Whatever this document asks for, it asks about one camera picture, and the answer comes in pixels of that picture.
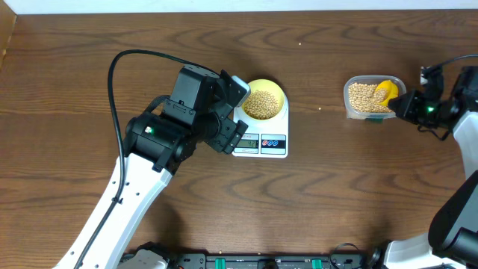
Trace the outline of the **yellow measuring scoop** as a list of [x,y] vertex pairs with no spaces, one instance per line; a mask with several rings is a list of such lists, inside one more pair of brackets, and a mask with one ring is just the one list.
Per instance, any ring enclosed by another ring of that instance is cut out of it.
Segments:
[[391,99],[397,98],[398,86],[391,80],[381,82],[375,89],[373,100],[375,103],[387,107]]

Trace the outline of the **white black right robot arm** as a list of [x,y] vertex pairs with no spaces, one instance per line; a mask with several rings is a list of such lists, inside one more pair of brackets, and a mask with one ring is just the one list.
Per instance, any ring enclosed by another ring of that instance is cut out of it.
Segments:
[[477,67],[462,68],[448,99],[441,98],[442,72],[441,64],[423,68],[423,90],[391,99],[388,107],[419,132],[442,128],[440,141],[453,136],[462,155],[465,181],[435,214],[427,233],[377,249],[369,268],[477,267]]

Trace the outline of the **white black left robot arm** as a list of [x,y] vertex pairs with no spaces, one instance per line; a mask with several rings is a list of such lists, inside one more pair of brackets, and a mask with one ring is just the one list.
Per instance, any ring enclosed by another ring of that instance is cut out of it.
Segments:
[[172,94],[128,122],[105,192],[57,268],[116,268],[144,214],[198,143],[234,151],[247,125],[229,115],[250,93],[236,75],[184,66]]

